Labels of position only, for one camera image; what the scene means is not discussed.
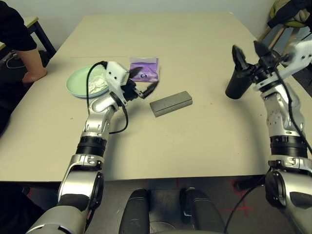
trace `white food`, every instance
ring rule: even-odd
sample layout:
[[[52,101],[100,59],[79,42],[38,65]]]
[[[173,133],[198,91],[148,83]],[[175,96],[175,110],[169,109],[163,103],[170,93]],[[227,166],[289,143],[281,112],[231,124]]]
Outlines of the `white food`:
[[[95,94],[107,87],[107,82],[103,74],[90,76],[89,78],[89,94]]]

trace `table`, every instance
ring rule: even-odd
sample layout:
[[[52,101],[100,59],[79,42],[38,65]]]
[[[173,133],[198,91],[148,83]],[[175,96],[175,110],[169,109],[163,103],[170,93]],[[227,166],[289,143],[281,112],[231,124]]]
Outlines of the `table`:
[[[100,60],[129,67],[129,57],[157,56],[160,83],[147,99],[129,102],[129,127],[110,136],[106,180],[263,174],[270,156],[266,110],[250,88],[240,100],[224,94],[232,45],[257,62],[254,37],[231,13],[87,16],[11,116],[0,139],[0,180],[61,181],[87,118],[86,102],[66,90],[77,69]],[[293,79],[312,141],[312,99]],[[193,104],[154,117],[149,103],[188,91]],[[125,124],[122,111],[114,129]]]
[[[38,17],[23,17],[23,19],[29,33],[32,34],[34,32],[47,50],[49,56],[53,57],[53,55],[56,53],[56,50],[54,49],[44,30],[41,28],[38,22]],[[0,60],[3,59],[10,51],[10,48],[5,46],[4,43],[0,42]]]

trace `purple packet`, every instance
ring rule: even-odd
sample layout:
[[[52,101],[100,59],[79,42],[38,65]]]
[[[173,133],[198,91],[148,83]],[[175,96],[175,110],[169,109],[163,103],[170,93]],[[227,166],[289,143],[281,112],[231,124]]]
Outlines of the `purple packet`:
[[[158,58],[130,58],[130,70],[142,67],[142,70],[132,78],[139,82],[157,82],[158,81]]]

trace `green plate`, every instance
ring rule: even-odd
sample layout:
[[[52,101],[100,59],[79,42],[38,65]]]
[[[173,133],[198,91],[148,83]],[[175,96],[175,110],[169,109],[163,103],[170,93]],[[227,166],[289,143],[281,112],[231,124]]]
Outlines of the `green plate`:
[[[86,98],[86,81],[87,75],[92,66],[81,68],[71,74],[67,79],[66,88],[74,96]],[[93,69],[89,77],[89,97],[95,98],[108,91],[108,84],[105,81],[105,69],[97,66]]]

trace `white wall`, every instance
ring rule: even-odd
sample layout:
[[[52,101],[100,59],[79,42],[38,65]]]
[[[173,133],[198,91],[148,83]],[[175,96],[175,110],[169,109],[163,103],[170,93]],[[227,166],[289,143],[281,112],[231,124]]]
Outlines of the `white wall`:
[[[266,27],[274,0],[5,0],[5,2],[22,16],[38,16],[47,36],[58,49],[84,16],[107,13],[233,12],[251,33],[258,37]]]

